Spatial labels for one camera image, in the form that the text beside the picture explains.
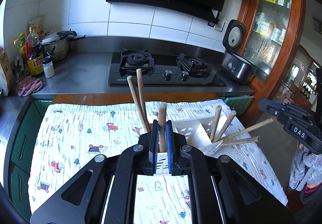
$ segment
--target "salt shaker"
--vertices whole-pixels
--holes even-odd
[[[43,58],[42,67],[46,78],[51,78],[55,75],[53,60],[51,56]]]

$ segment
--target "pink towel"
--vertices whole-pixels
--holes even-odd
[[[19,96],[28,96],[34,92],[37,92],[43,88],[42,80],[33,78],[29,75],[18,83],[17,93]]]

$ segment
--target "stainless steel countertop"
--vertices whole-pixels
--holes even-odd
[[[68,93],[126,93],[127,86],[109,86],[108,76],[112,52],[84,52],[70,55],[65,62],[54,64],[55,76],[46,79],[42,76],[45,87],[28,97],[19,97],[14,91],[0,98],[0,182],[6,191],[4,176],[8,176],[9,149],[21,119],[32,99],[53,99],[56,94]],[[218,74],[227,86],[147,86],[145,92],[215,92],[218,96],[237,96],[253,94],[249,85],[237,85],[228,76]]]
[[[108,76],[112,52],[84,52],[70,55],[63,63],[54,65],[55,75],[46,79],[45,87],[32,94],[36,99],[52,99],[66,93],[129,93],[128,86],[109,86]],[[215,92],[218,96],[253,94],[249,85],[237,85],[228,76],[218,74],[225,82],[222,86],[145,86],[145,92]]]

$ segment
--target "wooden table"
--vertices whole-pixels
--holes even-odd
[[[187,92],[187,93],[146,93],[145,101],[198,102],[216,100],[218,96],[212,92]],[[89,106],[114,105],[134,103],[130,93],[104,93],[104,94],[57,94],[53,104],[67,103]]]

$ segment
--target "glass cabinet door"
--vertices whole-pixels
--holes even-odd
[[[255,76],[267,80],[283,45],[292,0],[260,0],[242,56],[257,66]]]

